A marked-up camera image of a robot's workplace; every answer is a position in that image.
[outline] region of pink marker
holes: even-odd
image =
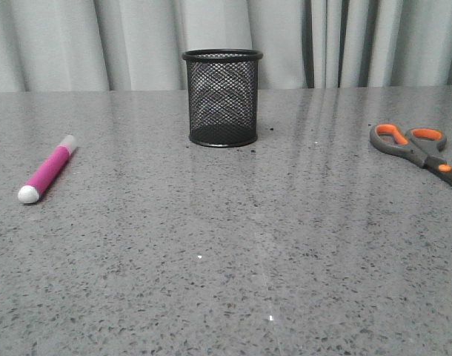
[[[75,138],[71,135],[66,136],[25,185],[21,187],[18,195],[19,200],[24,204],[38,202],[45,189],[50,185],[75,150]]]

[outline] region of gray countertop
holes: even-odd
[[[452,187],[380,122],[452,164],[452,86],[260,91],[240,148],[188,141],[184,91],[0,93],[0,355],[452,355]]]

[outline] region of curtain fold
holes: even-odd
[[[215,47],[260,88],[452,84],[452,0],[0,1],[0,91],[182,89]]]

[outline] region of scissor blade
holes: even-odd
[[[452,186],[452,167],[446,164],[446,161],[436,157],[428,157],[425,160],[424,168],[435,174],[441,180],[446,181]]]

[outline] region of black mesh pen holder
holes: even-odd
[[[190,141],[236,147],[257,140],[257,50],[191,50],[187,62]]]

